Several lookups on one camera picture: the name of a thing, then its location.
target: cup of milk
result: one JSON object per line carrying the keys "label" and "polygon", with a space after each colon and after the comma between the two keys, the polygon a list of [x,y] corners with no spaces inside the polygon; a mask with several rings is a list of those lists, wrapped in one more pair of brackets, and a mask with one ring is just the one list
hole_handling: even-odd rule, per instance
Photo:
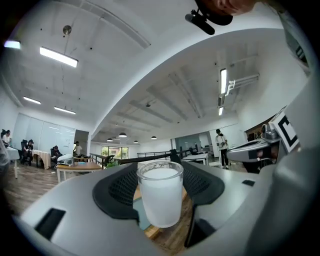
{"label": "cup of milk", "polygon": [[137,172],[143,207],[149,222],[168,228],[180,218],[184,168],[169,161],[152,162]]}

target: railing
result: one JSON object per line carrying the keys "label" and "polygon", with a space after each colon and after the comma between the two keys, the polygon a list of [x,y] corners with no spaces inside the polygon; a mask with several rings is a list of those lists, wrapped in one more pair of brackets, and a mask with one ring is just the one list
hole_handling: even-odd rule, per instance
{"label": "railing", "polygon": [[[143,155],[147,155],[147,154],[152,154],[150,156],[146,156],[145,157],[139,157],[139,154],[143,154]],[[129,164],[129,163],[140,163],[140,162],[145,162],[145,161],[150,161],[150,160],[156,160],[156,159],[166,159],[169,158],[170,159],[170,151],[162,151],[162,152],[146,152],[146,153],[138,153],[138,157],[137,158],[129,158],[129,159],[117,159],[119,164]],[[177,152],[177,155],[179,155],[180,159],[189,156],[190,150],[182,150],[182,147],[180,147],[180,151]],[[110,155],[110,156],[104,156],[104,155],[99,155],[99,154],[93,154],[90,153],[90,157],[93,158],[93,160],[95,161],[96,164],[100,164],[101,168],[104,169],[105,165],[104,163],[107,162],[109,163],[109,160],[112,159],[114,157],[114,155]]]}

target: ceiling light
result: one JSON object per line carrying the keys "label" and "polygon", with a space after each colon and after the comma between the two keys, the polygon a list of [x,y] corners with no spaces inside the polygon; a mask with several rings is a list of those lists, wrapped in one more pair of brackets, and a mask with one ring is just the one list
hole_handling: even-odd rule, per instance
{"label": "ceiling light", "polygon": [[54,59],[56,61],[65,63],[67,65],[70,65],[70,66],[72,66],[74,68],[76,68],[77,65],[78,65],[78,60],[77,59],[68,57],[68,56],[66,56],[64,54],[61,54],[61,53],[56,52],[54,50],[50,50],[50,49],[45,48],[43,46],[40,47],[40,54],[43,55],[43,56],[49,57],[51,59]]}
{"label": "ceiling light", "polygon": [[28,98],[28,97],[23,97],[26,101],[29,101],[29,102],[33,102],[33,103],[37,103],[37,104],[41,104],[41,102],[40,101],[37,101],[37,100],[35,100],[35,99],[32,99],[32,98]]}
{"label": "ceiling light", "polygon": [[119,134],[119,137],[125,138],[125,137],[127,137],[127,135],[126,135],[124,132],[121,132],[121,133]]}
{"label": "ceiling light", "polygon": [[19,41],[5,41],[4,47],[6,48],[14,48],[14,49],[20,49],[20,42]]}
{"label": "ceiling light", "polygon": [[220,70],[220,76],[221,76],[221,93],[224,94],[226,92],[227,87],[227,70],[221,69]]}
{"label": "ceiling light", "polygon": [[60,108],[60,107],[54,107],[55,110],[59,110],[59,111],[62,111],[62,112],[66,112],[66,113],[70,113],[70,114],[76,114],[76,112],[73,112],[73,111],[70,111],[70,110],[66,110],[66,109],[63,109],[63,108]]}

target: person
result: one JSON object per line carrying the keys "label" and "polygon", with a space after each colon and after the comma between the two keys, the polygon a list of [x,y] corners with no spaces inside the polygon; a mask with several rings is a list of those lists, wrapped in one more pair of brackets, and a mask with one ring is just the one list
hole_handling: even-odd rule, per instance
{"label": "person", "polygon": [[82,150],[82,147],[79,145],[79,141],[77,141],[75,143],[75,147],[73,149],[73,152],[75,152],[77,155],[81,155],[81,150]]}
{"label": "person", "polygon": [[227,146],[228,146],[228,140],[226,136],[224,136],[220,129],[216,129],[217,136],[215,137],[216,145],[218,146],[218,149],[221,152],[221,164],[222,168],[229,169],[229,161],[227,158]]}
{"label": "person", "polygon": [[28,143],[23,147],[23,158],[21,163],[24,164],[25,161],[29,158],[28,166],[31,166],[31,162],[33,160],[32,150],[34,149],[34,141],[30,139]]}
{"label": "person", "polygon": [[9,137],[10,137],[10,130],[7,130],[5,132],[5,134],[2,136],[2,140],[3,140],[5,145],[9,145],[9,143],[10,143],[10,138]]}
{"label": "person", "polygon": [[310,67],[315,65],[316,59],[308,49],[302,49],[301,43],[310,43],[297,35],[293,28],[301,31],[297,22],[289,12],[276,0],[195,0],[202,15],[209,21],[218,25],[228,25],[233,16],[250,12],[256,3],[261,2],[272,7],[278,14],[284,29],[284,35],[288,48],[293,57],[298,61],[306,75],[310,73]]}
{"label": "person", "polygon": [[58,146],[55,145],[53,148],[50,149],[50,151],[51,151],[51,160],[54,163],[57,163],[58,162],[58,158],[62,156],[62,154],[60,153],[60,151],[58,149]]}

